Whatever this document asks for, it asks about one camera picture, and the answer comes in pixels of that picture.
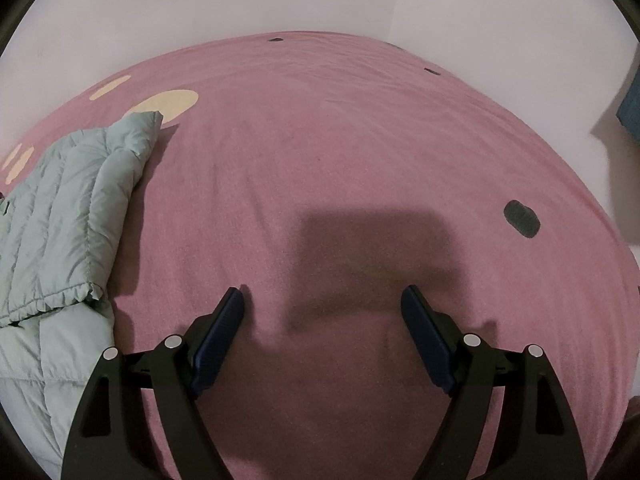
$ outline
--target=dark spot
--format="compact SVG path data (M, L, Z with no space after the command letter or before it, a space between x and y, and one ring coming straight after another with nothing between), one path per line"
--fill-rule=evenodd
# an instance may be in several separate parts
M404 50L404 48L402 48L401 46L394 45L393 43L389 43L388 41L385 41L385 43L386 43L386 44L388 44L388 45L390 45L390 46L394 46L394 47L396 47L396 48L397 48L397 49L399 49L399 50Z
M504 206L504 217L524 237L533 238L540 231L540 220L535 211L517 200Z

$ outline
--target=folded comforter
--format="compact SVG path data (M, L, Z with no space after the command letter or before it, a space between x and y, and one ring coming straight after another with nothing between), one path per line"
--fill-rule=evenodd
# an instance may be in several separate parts
M159 112L131 114L61 138L0 205L0 402L52 478L113 344L106 284L161 123Z

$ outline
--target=yellow oval pattern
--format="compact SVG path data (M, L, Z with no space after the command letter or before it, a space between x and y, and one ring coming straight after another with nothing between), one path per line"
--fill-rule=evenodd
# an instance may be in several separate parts
M198 93L193 90L167 90L160 92L129 109L125 115L133 112L155 112L162 114L162 124L173 121L185 113L198 101Z
M4 170L9 163L14 160L14 156L16 156L18 154L18 152L20 151L20 148L22 147L22 143L18 144L14 150L9 153L9 156L4 160L4 164L2 165L2 169Z
M121 85L122 83L124 83L127 79L129 79L131 76L130 75L124 75L122 77L119 77L117 79L114 79L113 81L111 81L110 83L107 83L105 86L102 86L100 88L98 88L93 94L91 94L91 96L89 97L89 101L95 101L98 97L102 97L103 95L105 95L107 92L111 92L111 90L113 90L114 88L116 88L116 86Z
M20 158L11 168L11 170L9 170L9 174L6 176L6 180L4 181L5 184L9 185L14 181L15 177L17 177L20 174L20 172L24 169L24 167L27 165L27 162L31 158L32 154L33 154L33 146L31 146L28 150L26 150L20 156Z

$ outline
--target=pink bedsheet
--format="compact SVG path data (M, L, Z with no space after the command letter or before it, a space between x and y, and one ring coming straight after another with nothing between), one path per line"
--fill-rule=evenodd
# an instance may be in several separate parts
M285 32L114 75L25 135L34 154L21 175L59 136L174 89L197 102L183 92L186 105L162 104L165 115L190 107L166 124L130 203L110 285L115 335L125 352L152 348L242 285L245 320L198 402L235 478L412 477L449 399L402 322L410 283L494 346L545 349L594 475L636 367L638 267L540 137L389 44ZM505 220L510 200L537 214L534 238Z

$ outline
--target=white wall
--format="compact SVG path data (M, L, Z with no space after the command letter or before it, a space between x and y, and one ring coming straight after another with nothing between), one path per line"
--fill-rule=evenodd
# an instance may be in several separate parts
M640 148L615 118L640 56L611 0L398 0L389 38L531 126L640 257Z
M574 168L640 257L640 149L614 117L640 56L611 0L37 0L0 57L0 155L133 63L297 29L387 40L478 88Z
M396 0L36 0L0 57L0 155L117 70L204 41L274 30L385 40Z

